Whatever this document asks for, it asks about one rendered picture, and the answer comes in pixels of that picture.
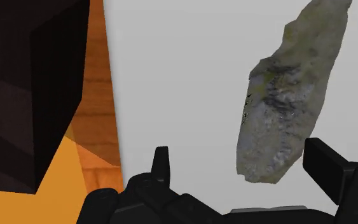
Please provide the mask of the grey rough stone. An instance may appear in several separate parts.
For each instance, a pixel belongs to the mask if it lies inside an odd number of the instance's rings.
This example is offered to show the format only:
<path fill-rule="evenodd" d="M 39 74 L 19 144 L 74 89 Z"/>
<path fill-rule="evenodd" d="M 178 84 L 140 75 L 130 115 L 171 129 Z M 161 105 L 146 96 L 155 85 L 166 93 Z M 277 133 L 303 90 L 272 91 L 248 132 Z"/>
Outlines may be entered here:
<path fill-rule="evenodd" d="M 353 0 L 311 0 L 285 25 L 282 42 L 249 73 L 236 170 L 276 184 L 303 154 L 324 105 Z"/>

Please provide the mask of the dark robot stand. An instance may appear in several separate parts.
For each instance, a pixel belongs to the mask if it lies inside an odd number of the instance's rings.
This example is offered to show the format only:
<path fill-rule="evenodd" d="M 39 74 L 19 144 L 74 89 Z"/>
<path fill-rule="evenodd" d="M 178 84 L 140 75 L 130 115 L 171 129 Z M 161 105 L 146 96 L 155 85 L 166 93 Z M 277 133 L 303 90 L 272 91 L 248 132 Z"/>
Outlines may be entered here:
<path fill-rule="evenodd" d="M 0 0 L 0 191 L 37 192 L 81 102 L 90 0 Z"/>

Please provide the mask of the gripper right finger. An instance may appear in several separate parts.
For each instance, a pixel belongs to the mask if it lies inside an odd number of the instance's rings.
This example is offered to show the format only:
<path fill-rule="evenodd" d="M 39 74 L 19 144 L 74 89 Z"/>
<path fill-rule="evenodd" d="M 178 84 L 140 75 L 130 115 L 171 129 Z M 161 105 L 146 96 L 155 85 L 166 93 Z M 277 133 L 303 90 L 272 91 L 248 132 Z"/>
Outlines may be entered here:
<path fill-rule="evenodd" d="M 358 162 L 313 137 L 305 140 L 303 168 L 338 206 L 333 224 L 358 224 Z"/>

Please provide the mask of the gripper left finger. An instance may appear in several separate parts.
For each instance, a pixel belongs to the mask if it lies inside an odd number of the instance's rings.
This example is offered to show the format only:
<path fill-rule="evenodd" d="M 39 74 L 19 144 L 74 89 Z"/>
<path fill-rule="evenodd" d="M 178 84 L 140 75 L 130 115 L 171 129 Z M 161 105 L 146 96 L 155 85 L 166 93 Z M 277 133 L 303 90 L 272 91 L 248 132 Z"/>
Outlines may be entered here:
<path fill-rule="evenodd" d="M 90 192 L 76 224 L 223 224 L 223 215 L 188 193 L 170 189 L 169 149 L 159 146 L 151 171 L 131 177 L 123 192 Z"/>

